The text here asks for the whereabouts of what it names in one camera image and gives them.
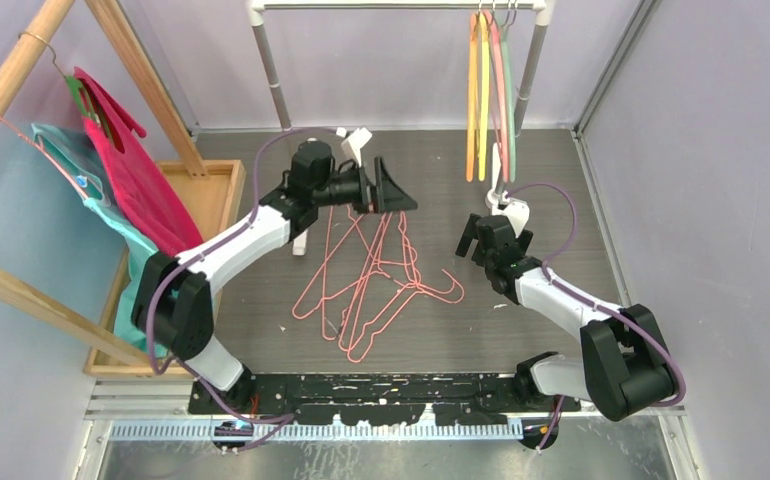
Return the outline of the orange plastic hanger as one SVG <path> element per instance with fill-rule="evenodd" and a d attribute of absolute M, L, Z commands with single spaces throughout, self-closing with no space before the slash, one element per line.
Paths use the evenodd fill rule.
<path fill-rule="evenodd" d="M 477 14 L 470 17 L 470 31 L 468 44 L 468 71 L 467 71 L 467 128 L 466 128 L 466 162 L 465 179 L 467 182 L 474 180 L 476 162 L 476 125 L 477 106 L 476 97 L 478 90 L 477 63 Z"/>

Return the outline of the yellow plastic hanger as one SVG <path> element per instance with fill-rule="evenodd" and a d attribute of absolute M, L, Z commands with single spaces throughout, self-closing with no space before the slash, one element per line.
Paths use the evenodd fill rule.
<path fill-rule="evenodd" d="M 487 24 L 484 18 L 484 12 L 477 11 L 477 80 L 478 90 L 476 97 L 477 106 L 477 125 L 476 125 L 476 162 L 474 179 L 484 181 L 487 173 L 487 146 L 489 130 L 489 111 L 490 111 L 490 80 L 491 80 L 491 60 L 489 50 L 489 40 Z"/>

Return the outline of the thick pink plastic hanger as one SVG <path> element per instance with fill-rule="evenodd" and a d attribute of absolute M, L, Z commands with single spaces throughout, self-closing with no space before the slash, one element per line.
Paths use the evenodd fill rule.
<path fill-rule="evenodd" d="M 502 37 L 493 12 L 490 10 L 485 11 L 484 18 L 487 24 L 488 40 L 490 41 L 491 67 L 493 70 L 495 99 L 497 101 L 494 126 L 499 155 L 498 175 L 501 177 L 501 180 L 497 181 L 497 185 L 501 186 L 505 181 L 509 180 L 510 163 L 505 62 L 502 52 Z"/>

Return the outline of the mint green plastic hanger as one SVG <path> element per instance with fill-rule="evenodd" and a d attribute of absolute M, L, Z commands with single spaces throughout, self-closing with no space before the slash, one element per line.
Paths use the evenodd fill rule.
<path fill-rule="evenodd" d="M 514 86 L 511 73 L 511 60 L 508 46 L 508 34 L 509 28 L 514 23 L 517 17 L 517 13 L 514 7 L 517 5 L 516 1 L 511 1 L 508 4 L 507 14 L 503 23 L 499 26 L 500 33 L 500 49 L 502 54 L 502 66 L 503 66 L 503 82 L 505 93 L 505 146 L 506 146 L 506 160 L 502 168 L 504 173 L 504 181 L 509 182 L 513 179 L 513 168 L 516 166 L 516 147 L 515 147 L 515 133 L 514 133 Z"/>

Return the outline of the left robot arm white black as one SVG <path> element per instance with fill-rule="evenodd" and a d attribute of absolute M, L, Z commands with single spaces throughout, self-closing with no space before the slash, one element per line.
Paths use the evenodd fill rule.
<path fill-rule="evenodd" d="M 304 233 L 321 208 L 332 206 L 384 214 L 412 211 L 418 204 L 392 179 L 381 157 L 371 168 L 357 155 L 338 163 L 327 143 L 302 142 L 281 183 L 245 219 L 177 256 L 157 252 L 146 261 L 131 322 L 144 333 L 148 352 L 164 347 L 214 388 L 218 405 L 230 413 L 246 409 L 253 397 L 251 372 L 217 338 L 214 298 L 255 261 Z"/>

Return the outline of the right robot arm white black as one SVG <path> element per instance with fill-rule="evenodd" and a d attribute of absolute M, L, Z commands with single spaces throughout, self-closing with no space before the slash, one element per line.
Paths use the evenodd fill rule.
<path fill-rule="evenodd" d="M 592 403 L 611 421 L 649 407 L 672 406 L 686 393 L 653 312 L 641 304 L 603 302 L 527 253 L 531 233 L 504 215 L 472 214 L 456 247 L 482 267 L 493 290 L 535 311 L 578 340 L 579 359 L 545 352 L 520 362 L 513 387 L 528 410 L 554 397 Z"/>

